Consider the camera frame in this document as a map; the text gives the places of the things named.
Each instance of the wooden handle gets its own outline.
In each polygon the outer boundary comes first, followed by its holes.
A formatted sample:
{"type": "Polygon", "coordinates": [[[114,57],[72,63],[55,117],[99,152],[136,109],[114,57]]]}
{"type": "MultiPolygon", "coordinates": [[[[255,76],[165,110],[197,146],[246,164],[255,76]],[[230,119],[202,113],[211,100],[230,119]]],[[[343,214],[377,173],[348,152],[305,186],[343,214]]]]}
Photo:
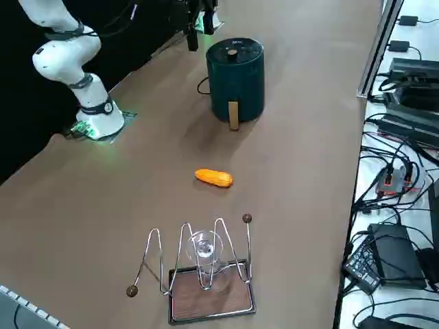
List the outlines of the wooden handle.
{"type": "Polygon", "coordinates": [[[229,101],[228,102],[228,122],[230,124],[231,130],[238,130],[239,129],[238,102],[237,101],[229,101]]]}

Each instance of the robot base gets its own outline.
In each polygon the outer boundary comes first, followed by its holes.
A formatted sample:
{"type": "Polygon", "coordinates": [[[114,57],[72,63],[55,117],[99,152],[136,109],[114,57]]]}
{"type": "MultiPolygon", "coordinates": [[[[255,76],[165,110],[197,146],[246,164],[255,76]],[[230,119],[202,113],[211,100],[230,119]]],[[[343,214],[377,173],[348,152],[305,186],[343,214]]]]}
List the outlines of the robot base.
{"type": "Polygon", "coordinates": [[[89,115],[83,113],[81,110],[76,114],[76,120],[88,125],[87,137],[97,140],[105,136],[110,136],[122,129],[125,119],[122,111],[113,102],[113,111],[110,114],[95,114],[89,115]]]}

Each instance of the tabletop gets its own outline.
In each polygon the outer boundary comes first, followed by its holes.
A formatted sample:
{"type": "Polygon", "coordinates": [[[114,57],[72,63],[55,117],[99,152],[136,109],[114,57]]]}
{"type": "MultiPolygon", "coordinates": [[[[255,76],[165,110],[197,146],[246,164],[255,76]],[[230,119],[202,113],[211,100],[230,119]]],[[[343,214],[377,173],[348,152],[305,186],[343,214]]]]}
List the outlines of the tabletop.
{"type": "Polygon", "coordinates": [[[125,294],[149,230],[161,229],[166,269],[184,221],[211,229],[223,217],[245,257],[245,212],[257,313],[185,328],[332,324],[364,117],[355,89],[379,1],[219,4],[226,23],[200,37],[197,53],[170,47],[112,92],[138,113],[113,144],[56,135],[0,188],[0,283],[71,328],[166,328],[153,278],[141,278],[135,298],[125,294]],[[239,132],[196,91],[207,48],[234,36],[265,48],[265,112],[239,132]],[[235,183],[196,181],[200,167],[235,183]]]}

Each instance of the wire stand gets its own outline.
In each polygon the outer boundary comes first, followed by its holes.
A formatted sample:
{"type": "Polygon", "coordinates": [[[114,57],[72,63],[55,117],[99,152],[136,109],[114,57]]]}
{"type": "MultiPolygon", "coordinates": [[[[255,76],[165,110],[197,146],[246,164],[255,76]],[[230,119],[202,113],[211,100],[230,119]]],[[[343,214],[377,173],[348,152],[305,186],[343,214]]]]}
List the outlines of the wire stand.
{"type": "Polygon", "coordinates": [[[230,234],[222,218],[217,218],[213,231],[193,232],[190,223],[184,223],[180,229],[178,253],[174,269],[169,271],[169,288],[163,284],[163,252],[160,231],[153,228],[149,235],[143,254],[143,259],[134,280],[127,288],[128,297],[139,293],[137,284],[143,268],[146,268],[159,283],[162,295],[169,296],[169,324],[186,324],[195,321],[205,321],[218,317],[252,314],[256,312],[252,292],[252,248],[250,243],[250,222],[252,216],[242,217],[247,227],[247,259],[239,260],[233,247],[230,234]],[[217,234],[217,226],[221,224],[233,253],[231,261],[220,259],[223,243],[217,234]],[[193,267],[178,268],[182,251],[182,241],[185,230],[190,233],[186,246],[193,267]],[[155,234],[160,250],[160,275],[156,275],[146,263],[152,235],[155,234]]]}

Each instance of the black wall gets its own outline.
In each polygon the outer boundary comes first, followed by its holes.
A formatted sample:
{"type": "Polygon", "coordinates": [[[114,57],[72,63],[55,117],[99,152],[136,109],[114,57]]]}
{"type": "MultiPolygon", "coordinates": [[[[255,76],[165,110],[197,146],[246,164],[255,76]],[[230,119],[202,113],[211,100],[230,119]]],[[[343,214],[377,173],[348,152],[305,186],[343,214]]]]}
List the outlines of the black wall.
{"type": "MultiPolygon", "coordinates": [[[[98,32],[118,16],[131,0],[65,0],[67,9],[84,24],[98,32]]],[[[98,74],[107,89],[129,72],[144,65],[150,55],[176,33],[169,24],[171,0],[144,0],[128,29],[102,39],[102,49],[84,68],[98,74]]],[[[32,64],[32,54],[47,42],[43,29],[34,25],[17,0],[4,1],[2,12],[8,15],[1,35],[3,105],[0,109],[0,183],[36,155],[51,135],[75,121],[78,102],[64,85],[41,77],[32,64]]],[[[126,23],[121,19],[117,30],[126,23]]]]}

